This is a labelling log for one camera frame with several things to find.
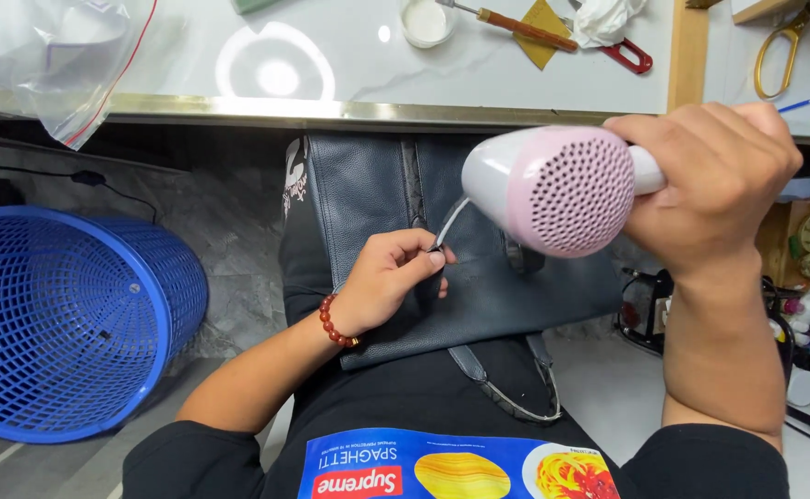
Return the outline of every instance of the red beaded bracelet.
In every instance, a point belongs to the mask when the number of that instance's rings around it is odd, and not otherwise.
[[[358,338],[348,338],[340,334],[340,331],[334,329],[334,323],[331,322],[331,302],[337,298],[336,293],[327,295],[322,300],[322,305],[319,306],[319,320],[322,321],[322,328],[328,332],[328,337],[331,341],[336,342],[339,346],[346,348],[353,348],[359,344]]]

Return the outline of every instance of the white glue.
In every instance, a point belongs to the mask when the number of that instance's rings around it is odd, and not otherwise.
[[[402,12],[402,24],[411,37],[432,43],[445,37],[447,18],[434,0],[414,0]]]

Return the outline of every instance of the hair dryer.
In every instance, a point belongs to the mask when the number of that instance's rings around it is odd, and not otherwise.
[[[561,257],[599,251],[621,232],[635,196],[666,186],[648,151],[576,126],[488,139],[467,156],[461,181],[464,195],[513,239]]]

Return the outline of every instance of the blue laundry basket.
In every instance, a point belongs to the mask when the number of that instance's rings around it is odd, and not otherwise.
[[[0,208],[0,437],[56,443],[117,425],[207,301],[198,259],[159,226]]]

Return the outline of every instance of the supreme logo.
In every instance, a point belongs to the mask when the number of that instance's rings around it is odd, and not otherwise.
[[[402,467],[331,471],[315,478],[312,499],[366,499],[402,493]]]

